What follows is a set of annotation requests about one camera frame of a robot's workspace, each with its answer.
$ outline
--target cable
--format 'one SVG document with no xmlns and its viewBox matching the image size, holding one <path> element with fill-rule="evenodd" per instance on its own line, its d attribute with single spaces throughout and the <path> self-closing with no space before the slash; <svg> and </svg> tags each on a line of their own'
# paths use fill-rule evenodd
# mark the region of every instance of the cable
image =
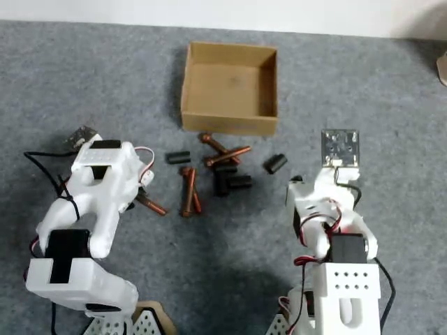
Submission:
<svg viewBox="0 0 447 335">
<path fill-rule="evenodd" d="M 141 174 L 140 174 L 140 178 L 139 178 L 139 180 L 138 180 L 138 182 L 140 183 L 140 182 L 141 182 L 141 179 L 143 178 L 143 176 L 145 175 L 145 173 L 146 173 L 146 172 L 153 166 L 154 161 L 155 161 L 155 153 L 154 153 L 154 150 L 152 150 L 152 149 L 149 148 L 149 147 L 135 147 L 134 149 L 135 149 L 135 151 L 138 151 L 138 150 L 145 150 L 145 151 L 150 152 L 151 155 L 152 155 L 152 159 L 151 159 L 151 161 L 149 162 L 149 164 L 147 164 L 147 165 L 145 166 L 145 168 L 143 169 L 143 171 L 142 171 Z"/>
<path fill-rule="evenodd" d="M 56 333 L 56 304 L 51 303 L 51 335 L 57 335 Z"/>
<path fill-rule="evenodd" d="M 334 183 L 335 183 L 335 185 L 340 186 L 340 187 L 350 188 L 351 190 L 354 190 L 357 193 L 356 199 L 354 200 L 354 206 L 353 206 L 353 208 L 355 208 L 357 206 L 357 204 L 359 203 L 360 199 L 362 198 L 362 190 L 360 190 L 360 188 L 355 185 L 339 183 L 338 182 L 338 169 L 339 169 L 338 167 L 335 168 Z"/>
<path fill-rule="evenodd" d="M 298 316 L 296 317 L 295 321 L 290 325 L 290 327 L 287 329 L 286 334 L 292 334 L 293 330 L 295 330 L 296 324 L 298 323 L 298 320 L 300 319 L 301 313 L 302 313 L 302 304 L 303 299 L 305 296 L 305 267 L 306 263 L 302 265 L 302 279 L 301 279 L 301 302 L 300 302 L 300 310 L 298 311 Z"/>
<path fill-rule="evenodd" d="M 304 236 L 302 234 L 302 227 L 304 226 L 305 223 L 309 222 L 311 219 L 313 218 L 330 218 L 331 220 L 334 221 L 334 223 L 332 224 L 332 226 L 330 226 L 327 229 L 327 233 L 328 234 L 332 234 L 333 232 L 335 232 L 337 229 L 339 229 L 340 227 L 340 222 L 342 221 L 342 211 L 340 209 L 340 207 L 337 205 L 337 202 L 335 200 L 329 199 L 329 202 L 333 202 L 335 203 L 335 206 L 337 208 L 337 213 L 338 213 L 338 217 L 334 218 L 331 215 L 327 215 L 327 214 L 322 214 L 322 213 L 315 213 L 315 214 L 311 214 L 308 217 L 306 217 L 300 224 L 300 233 L 299 233 L 299 238 L 300 238 L 300 242 L 303 246 L 307 246 L 305 243 L 305 239 Z"/>
<path fill-rule="evenodd" d="M 59 179 L 59 182 L 61 183 L 62 192 L 65 191 L 65 194 L 66 194 L 66 196 L 63 197 L 62 192 L 61 192 L 61 194 L 59 194 L 59 198 L 65 199 L 73 204 L 73 207 L 75 207 L 76 221 L 79 221 L 80 215 L 79 215 L 78 205 L 76 204 L 75 200 L 73 199 L 73 196 L 68 192 L 67 185 L 64 183 L 64 180 L 62 179 L 60 174 L 57 175 L 57 178 Z"/>
<path fill-rule="evenodd" d="M 29 252 L 34 258 L 37 258 L 37 255 L 34 253 L 34 248 L 36 247 L 37 242 L 39 242 L 39 236 L 34 237 L 31 242 L 29 242 Z"/>
<path fill-rule="evenodd" d="M 53 154 L 48 152 L 38 152 L 38 151 L 26 151 L 23 153 L 26 158 L 28 158 L 31 162 L 33 162 L 42 172 L 43 174 L 50 180 L 51 184 L 53 185 L 54 191 L 56 194 L 59 194 L 59 185 L 57 185 L 57 182 L 54 180 L 53 176 L 48 172 L 47 168 L 43 166 L 37 159 L 35 159 L 33 156 L 44 156 L 44 157 L 69 157 L 74 156 L 77 154 L 76 151 L 69 151 L 64 154 Z"/>
<path fill-rule="evenodd" d="M 385 277 L 388 279 L 388 282 L 389 282 L 390 288 L 391 288 L 390 299 L 388 299 L 388 302 L 386 303 L 385 310 L 383 311 L 383 314 L 380 318 L 380 332 L 382 333 L 383 327 L 385 326 L 386 319 L 388 317 L 388 314 L 390 313 L 391 307 L 393 307 L 394 299 L 396 298 L 396 287 L 394 286 L 393 279 L 391 278 L 390 274 L 388 273 L 386 268 L 383 266 L 383 264 L 380 262 L 380 260 L 377 257 L 375 257 L 374 261 L 380 267 L 380 270 L 382 270 L 383 274 L 385 274 Z"/>
<path fill-rule="evenodd" d="M 285 297 L 285 296 L 282 296 L 282 297 L 279 297 L 278 298 L 278 305 L 283 309 L 283 310 L 285 310 L 285 312 L 287 312 L 288 313 L 288 316 L 290 317 L 291 315 L 292 315 L 292 313 L 291 313 L 291 311 L 290 311 L 290 309 L 288 309 L 288 307 L 284 304 L 284 302 L 283 302 L 283 300 L 284 300 L 284 302 L 287 304 L 287 306 L 288 306 L 288 304 L 289 304 L 289 299 L 288 299 L 288 297 Z"/>
</svg>

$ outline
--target black wire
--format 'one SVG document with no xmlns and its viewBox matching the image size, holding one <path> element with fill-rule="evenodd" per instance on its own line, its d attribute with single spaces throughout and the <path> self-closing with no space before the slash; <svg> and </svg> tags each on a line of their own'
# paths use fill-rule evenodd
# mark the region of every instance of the black wire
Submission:
<svg viewBox="0 0 447 335">
<path fill-rule="evenodd" d="M 43 166 L 37 159 L 35 159 L 33 156 L 45 156 L 45 157 L 69 157 L 74 156 L 77 154 L 76 151 L 69 151 L 64 154 L 52 154 L 49 152 L 38 152 L 38 151 L 26 151 L 23 153 L 26 158 L 28 158 L 31 162 L 33 162 L 40 171 L 44 173 L 44 175 L 50 180 L 51 184 L 53 185 L 54 191 L 57 195 L 59 195 L 59 185 L 57 185 L 56 180 L 54 180 L 53 176 L 48 172 L 47 168 Z"/>
<path fill-rule="evenodd" d="M 51 335 L 57 335 L 56 333 L 56 304 L 51 303 Z"/>
<path fill-rule="evenodd" d="M 293 322 L 292 325 L 290 325 L 289 329 L 296 326 L 296 324 L 298 323 L 298 320 L 300 319 L 301 313 L 302 313 L 302 304 L 304 302 L 304 297 L 305 297 L 305 268 L 306 268 L 306 263 L 304 263 L 302 265 L 302 278 L 301 278 L 301 302 L 300 302 L 300 311 L 298 312 L 298 316 L 296 317 L 295 321 Z"/>
<path fill-rule="evenodd" d="M 355 208 L 357 206 L 357 204 L 359 203 L 360 199 L 362 198 L 362 190 L 360 190 L 360 188 L 355 185 L 339 183 L 338 182 L 338 167 L 335 168 L 334 182 L 335 182 L 335 185 L 337 185 L 337 186 L 344 187 L 344 188 L 350 188 L 351 190 L 354 190 L 357 193 L 356 199 L 354 200 L 354 206 L 353 206 L 353 208 Z"/>
<path fill-rule="evenodd" d="M 388 299 L 388 302 L 386 303 L 385 310 L 383 311 L 383 314 L 380 318 L 380 332 L 382 333 L 383 327 L 385 326 L 386 319 L 388 317 L 388 314 L 391 311 L 391 307 L 393 306 L 394 299 L 396 298 L 396 288 L 394 286 L 393 279 L 391 278 L 390 274 L 388 273 L 386 268 L 383 266 L 383 264 L 380 262 L 380 260 L 377 257 L 375 257 L 374 261 L 377 263 L 380 270 L 382 270 L 383 274 L 385 274 L 385 277 L 388 279 L 388 282 L 389 282 L 390 288 L 391 288 L 390 299 Z"/>
<path fill-rule="evenodd" d="M 75 213 L 76 213 L 76 220 L 78 221 L 80 219 L 78 206 L 76 205 L 76 202 L 73 199 L 73 196 L 68 192 L 67 186 L 64 183 L 64 180 L 62 179 L 61 175 L 58 174 L 57 178 L 59 179 L 59 181 L 61 183 L 61 187 L 62 187 L 63 191 L 65 191 L 65 194 L 66 194 L 65 197 L 63 197 L 62 194 L 59 194 L 59 198 L 65 199 L 73 204 L 73 207 L 75 208 Z"/>
</svg>

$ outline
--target perforated base plate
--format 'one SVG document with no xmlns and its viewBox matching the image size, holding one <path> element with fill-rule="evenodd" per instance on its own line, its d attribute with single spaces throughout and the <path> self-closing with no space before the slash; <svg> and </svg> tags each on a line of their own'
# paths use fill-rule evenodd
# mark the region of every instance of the perforated base plate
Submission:
<svg viewBox="0 0 447 335">
<path fill-rule="evenodd" d="M 284 315 L 276 314 L 265 335 L 286 335 L 288 323 Z"/>
<path fill-rule="evenodd" d="M 141 312 L 133 325 L 133 335 L 164 335 L 152 311 Z"/>
<path fill-rule="evenodd" d="M 114 324 L 106 327 L 102 318 L 94 318 L 84 335 L 122 335 L 123 326 Z M 133 325 L 132 335 L 164 335 L 163 330 L 159 328 L 156 316 L 152 311 L 141 312 L 140 317 Z"/>
</svg>

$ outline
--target open cardboard box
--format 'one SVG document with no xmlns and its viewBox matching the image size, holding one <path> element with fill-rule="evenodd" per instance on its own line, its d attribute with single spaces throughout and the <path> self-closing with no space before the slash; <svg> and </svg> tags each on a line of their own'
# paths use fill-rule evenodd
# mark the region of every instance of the open cardboard box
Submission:
<svg viewBox="0 0 447 335">
<path fill-rule="evenodd" d="M 277 125 L 277 50 L 192 42 L 182 89 L 188 131 L 273 135 Z"/>
</svg>

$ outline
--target black cylinder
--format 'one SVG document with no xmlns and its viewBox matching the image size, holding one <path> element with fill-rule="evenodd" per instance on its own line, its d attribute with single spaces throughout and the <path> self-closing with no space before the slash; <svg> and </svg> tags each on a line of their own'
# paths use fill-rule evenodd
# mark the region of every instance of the black cylinder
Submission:
<svg viewBox="0 0 447 335">
<path fill-rule="evenodd" d="M 274 155 L 264 164 L 264 168 L 268 173 L 274 174 L 280 168 L 283 167 L 284 164 L 287 163 L 287 158 L 283 154 Z"/>
<path fill-rule="evenodd" d="M 230 190 L 228 189 L 228 185 L 226 183 L 225 172 L 214 173 L 214 193 L 218 197 L 226 197 L 230 194 Z"/>
<path fill-rule="evenodd" d="M 236 173 L 237 172 L 237 165 L 232 163 L 225 163 L 225 164 L 216 164 L 214 166 L 214 172 L 216 173 Z"/>
<path fill-rule="evenodd" d="M 253 184 L 251 176 L 233 176 L 226 180 L 229 188 L 249 188 Z"/>
<path fill-rule="evenodd" d="M 168 164 L 182 164 L 191 162 L 191 153 L 189 151 L 171 152 L 166 154 Z"/>
</svg>

